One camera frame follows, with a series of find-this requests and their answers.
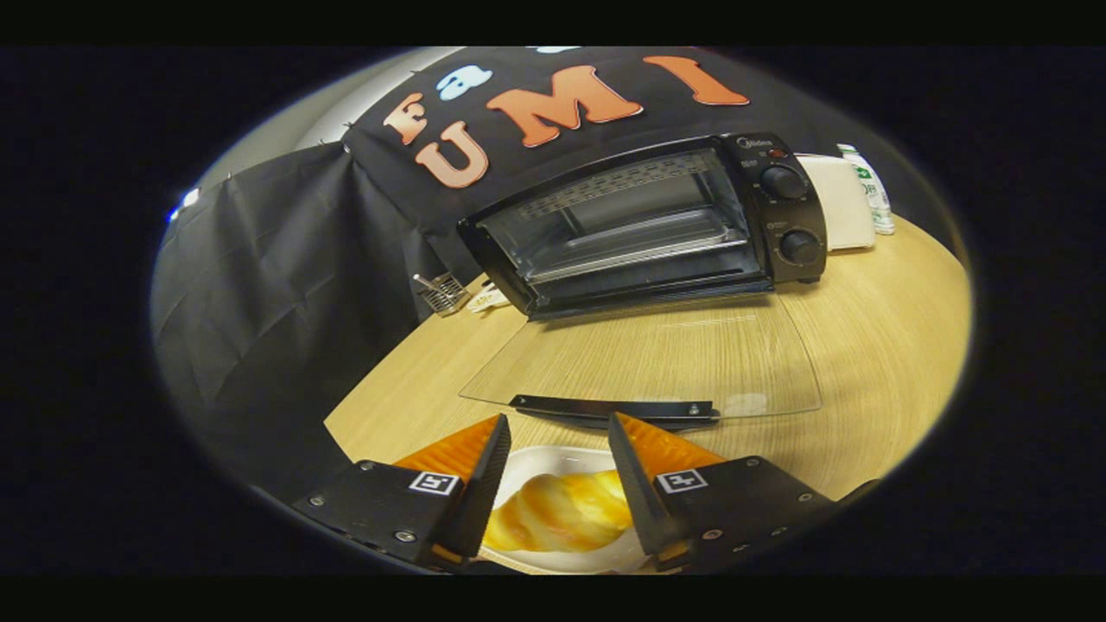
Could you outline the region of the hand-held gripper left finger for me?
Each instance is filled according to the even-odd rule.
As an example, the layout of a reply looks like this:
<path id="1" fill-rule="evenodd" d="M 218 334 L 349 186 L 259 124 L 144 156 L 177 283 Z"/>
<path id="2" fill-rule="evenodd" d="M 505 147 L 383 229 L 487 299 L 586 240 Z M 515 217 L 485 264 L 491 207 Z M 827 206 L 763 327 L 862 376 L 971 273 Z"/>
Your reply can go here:
<path id="1" fill-rule="evenodd" d="M 511 436 L 493 415 L 395 464 L 355 463 L 293 507 L 388 562 L 460 571 L 480 554 Z"/>

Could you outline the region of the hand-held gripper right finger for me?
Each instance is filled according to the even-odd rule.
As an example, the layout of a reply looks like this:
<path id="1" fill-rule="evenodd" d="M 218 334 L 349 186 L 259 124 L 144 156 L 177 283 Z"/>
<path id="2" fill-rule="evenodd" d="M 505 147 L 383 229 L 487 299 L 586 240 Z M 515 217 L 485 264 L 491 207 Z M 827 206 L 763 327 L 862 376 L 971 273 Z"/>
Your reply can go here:
<path id="1" fill-rule="evenodd" d="M 722 458 L 625 415 L 608 445 L 644 554 L 660 574 L 719 574 L 799 539 L 872 491 L 872 479 L 834 501 L 750 455 Z"/>

